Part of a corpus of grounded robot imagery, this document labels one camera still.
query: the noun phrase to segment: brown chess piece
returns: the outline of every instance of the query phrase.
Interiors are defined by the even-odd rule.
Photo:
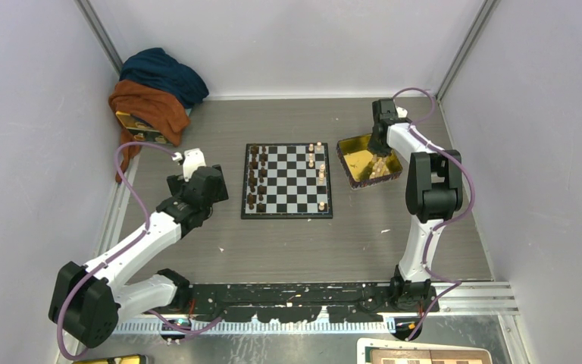
[[[249,177],[249,187],[251,187],[251,192],[255,192],[255,185],[258,183],[258,180],[255,177]]]
[[[267,170],[264,167],[260,168],[260,183],[264,182],[264,179],[267,177]]]
[[[246,197],[246,203],[249,204],[249,209],[253,210],[253,208],[255,207],[255,195],[249,193],[249,195]]]

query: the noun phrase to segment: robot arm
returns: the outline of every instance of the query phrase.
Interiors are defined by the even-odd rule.
[[[149,309],[172,306],[183,309],[191,298],[190,283],[170,269],[131,285],[128,280],[150,259],[175,244],[191,230],[202,226],[213,212],[213,204],[228,199],[219,165],[207,167],[199,149],[177,153],[183,174],[167,178],[172,197],[150,216],[145,236],[114,261],[97,271],[70,302],[64,330],[87,347],[97,347],[110,336],[118,322]],[[85,265],[67,263],[58,273],[48,313],[57,322],[61,305],[72,288],[95,267],[131,244],[146,227],[142,225],[114,248]]]
[[[423,264],[425,244],[433,227],[452,218],[453,213],[462,206],[461,171],[436,153],[433,150],[436,147],[434,144],[424,145],[411,134],[411,131],[418,131],[410,130],[411,121],[407,118],[407,111],[397,108],[392,99],[377,100],[372,103],[372,109],[374,127],[368,145],[369,151],[387,156],[395,150],[409,161],[405,202],[412,217],[405,255],[394,274],[399,286],[398,295],[409,290],[404,288],[405,285],[411,285],[412,293],[415,291],[415,284],[421,285],[422,289],[417,290],[426,291],[429,289],[431,276]],[[461,161],[458,151],[446,152]],[[440,228],[433,232],[427,251],[427,262],[433,259],[442,231]]]

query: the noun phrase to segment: chess piece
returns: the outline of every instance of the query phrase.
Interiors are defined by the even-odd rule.
[[[253,210],[255,207],[255,195],[249,193],[249,195],[246,197],[246,203],[249,204],[249,210]]]
[[[269,159],[269,155],[266,153],[260,154],[260,165],[264,167],[267,164],[267,160]]]
[[[249,187],[251,187],[251,192],[255,192],[255,185],[257,184],[258,180],[255,177],[249,177]]]
[[[262,167],[260,168],[260,183],[264,183],[265,177],[267,177],[267,170]]]

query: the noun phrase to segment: metal frame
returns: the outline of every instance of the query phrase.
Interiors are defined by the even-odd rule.
[[[505,346],[508,348],[510,360],[515,363],[530,363],[530,357],[527,355],[525,345],[521,339],[521,331],[518,327],[519,317],[514,316],[499,316],[499,324],[503,337],[505,338]]]
[[[121,57],[117,52],[114,44],[112,43],[110,36],[106,33],[106,29],[104,28],[102,21],[99,20],[97,16],[97,12],[90,4],[90,0],[74,0],[77,4],[77,7],[81,10],[83,17],[86,19],[92,32],[97,37],[99,44],[102,45],[105,54],[108,56],[108,59],[112,63],[114,69],[117,73],[121,72],[121,66],[123,62],[121,61]]]
[[[440,292],[451,284],[432,283]],[[450,291],[439,300],[440,312],[431,312],[430,316],[453,315],[498,315],[513,320],[519,314],[514,300],[514,293],[507,282],[467,282]],[[385,313],[383,322],[343,322],[329,323],[327,308],[323,307],[313,322],[294,322],[280,324],[278,321],[262,323],[253,318],[250,322],[221,322],[204,334],[383,334],[395,328],[394,318],[415,317],[415,312]],[[188,315],[164,315],[168,319],[188,319]],[[193,329],[199,330],[206,324],[195,322]],[[148,335],[174,334],[171,330],[162,330],[161,322],[153,315],[140,315],[119,324],[113,334]]]
[[[470,27],[468,35],[465,37],[465,40],[463,41],[461,48],[458,50],[458,53],[456,53],[454,61],[449,67],[445,78],[443,78],[443,83],[441,83],[440,88],[438,89],[436,99],[438,99],[439,102],[445,98],[445,94],[452,85],[454,78],[456,78],[458,70],[460,70],[462,65],[465,63],[465,59],[476,43],[480,33],[483,31],[485,23],[490,18],[490,15],[494,9],[496,9],[496,6],[499,4],[499,2],[500,0],[485,0],[483,2],[483,5],[480,7],[476,18]]]

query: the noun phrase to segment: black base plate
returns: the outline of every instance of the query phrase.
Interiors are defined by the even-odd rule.
[[[380,312],[421,312],[436,291],[432,287],[427,300],[399,306],[394,302],[389,282],[297,283],[297,284],[195,284],[192,288],[197,319],[211,321],[222,315],[227,322],[250,322],[255,313],[260,322],[278,319],[282,323],[318,317],[327,307],[332,323],[382,322]],[[189,313],[190,305],[163,313]],[[432,312],[438,312],[438,303]]]

